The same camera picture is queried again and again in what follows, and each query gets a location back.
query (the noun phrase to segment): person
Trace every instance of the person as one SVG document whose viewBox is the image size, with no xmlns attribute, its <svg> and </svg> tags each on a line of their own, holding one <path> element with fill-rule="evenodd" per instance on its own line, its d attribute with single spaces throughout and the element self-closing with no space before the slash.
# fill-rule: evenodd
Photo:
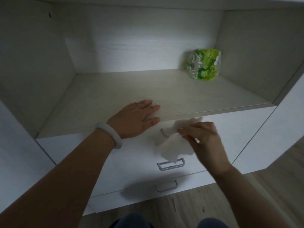
<svg viewBox="0 0 304 228">
<path fill-rule="evenodd" d="M 122 139 L 142 134 L 160 121 L 158 117 L 145 120 L 160 108 L 151 104 L 152 100 L 131 103 L 112 116 L 107 124 Z M 288 227 L 276 210 L 230 164 L 212 122 L 195 123 L 178 132 L 188 140 L 199 161 L 225 194 L 239 227 Z M 106 131 L 94 130 L 0 214 L 0 227 L 77 227 L 102 166 L 115 145 Z M 153 226 L 140 214 L 127 215 L 111 225 L 111 228 L 124 227 Z M 228 226 L 215 218 L 207 218 L 198 227 Z"/>
</svg>

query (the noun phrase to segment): plastic package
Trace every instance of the plastic package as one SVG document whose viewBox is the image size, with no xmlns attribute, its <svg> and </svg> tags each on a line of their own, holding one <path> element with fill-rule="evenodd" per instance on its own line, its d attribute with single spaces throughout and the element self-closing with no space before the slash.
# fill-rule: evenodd
<svg viewBox="0 0 304 228">
<path fill-rule="evenodd" d="M 197 49 L 188 58 L 187 69 L 191 78 L 212 80 L 219 73 L 221 51 L 218 49 Z"/>
</svg>

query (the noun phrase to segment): wooden floor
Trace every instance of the wooden floor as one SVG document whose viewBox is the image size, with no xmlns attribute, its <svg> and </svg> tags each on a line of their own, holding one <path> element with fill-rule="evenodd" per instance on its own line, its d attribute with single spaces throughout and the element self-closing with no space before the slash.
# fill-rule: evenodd
<svg viewBox="0 0 304 228">
<path fill-rule="evenodd" d="M 304 137 L 267 169 L 246 175 L 253 186 L 278 209 L 290 227 L 304 227 Z M 140 212 L 156 228 L 194 228 L 215 217 L 238 227 L 229 203 L 210 184 L 97 214 L 83 216 L 79 228 L 108 228 L 131 212 Z"/>
</svg>

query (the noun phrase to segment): drawer handle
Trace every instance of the drawer handle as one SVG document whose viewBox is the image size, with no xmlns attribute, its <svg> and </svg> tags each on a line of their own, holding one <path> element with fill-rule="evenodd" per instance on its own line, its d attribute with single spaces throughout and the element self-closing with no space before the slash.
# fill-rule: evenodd
<svg viewBox="0 0 304 228">
<path fill-rule="evenodd" d="M 172 169 L 175 169 L 175 168 L 180 168 L 180 167 L 183 167 L 185 165 L 185 160 L 184 158 L 180 158 L 178 159 L 177 161 L 182 161 L 183 163 L 182 164 L 177 164 L 175 166 L 168 166 L 168 167 L 164 167 L 162 168 L 161 165 L 164 165 L 164 164 L 168 164 L 168 163 L 172 163 L 172 162 L 162 162 L 162 163 L 158 163 L 158 168 L 161 170 L 161 171 L 165 171 L 165 170 L 172 170 Z"/>
<path fill-rule="evenodd" d="M 177 181 L 168 181 L 168 182 L 163 182 L 160 184 L 155 185 L 156 187 L 156 191 L 161 193 L 161 192 L 165 192 L 168 190 L 174 190 L 177 188 Z"/>
</svg>

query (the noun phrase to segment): jeans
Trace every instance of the jeans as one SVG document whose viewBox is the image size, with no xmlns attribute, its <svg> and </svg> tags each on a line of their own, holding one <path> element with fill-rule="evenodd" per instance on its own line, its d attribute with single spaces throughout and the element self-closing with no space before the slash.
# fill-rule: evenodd
<svg viewBox="0 0 304 228">
<path fill-rule="evenodd" d="M 154 228 L 140 213 L 131 213 L 124 218 L 116 220 L 109 228 Z M 216 218 L 205 218 L 200 221 L 197 228 L 229 228 Z"/>
</svg>

